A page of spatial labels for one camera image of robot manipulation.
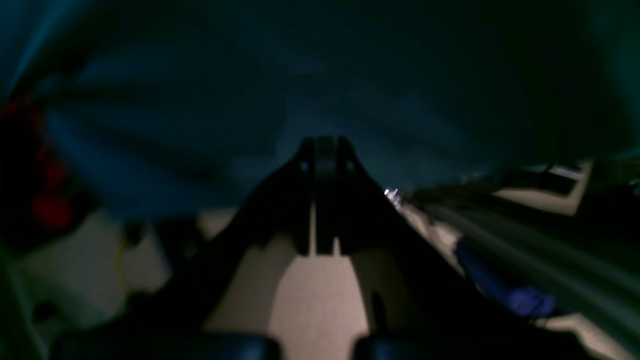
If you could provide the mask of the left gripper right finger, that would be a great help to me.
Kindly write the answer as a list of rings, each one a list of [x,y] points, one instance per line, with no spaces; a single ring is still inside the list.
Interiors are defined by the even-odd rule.
[[[345,137],[325,139],[325,253],[349,257],[371,334],[355,360],[589,360],[578,338],[489,300],[414,230]]]

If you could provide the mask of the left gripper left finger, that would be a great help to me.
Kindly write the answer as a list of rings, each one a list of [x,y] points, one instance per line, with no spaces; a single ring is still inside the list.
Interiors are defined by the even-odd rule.
[[[318,142],[302,140],[293,157],[252,191],[230,223],[163,287],[113,321],[60,337],[52,360],[280,360],[281,346],[259,332],[203,329],[242,278],[247,254],[283,231],[309,253],[310,207]]]

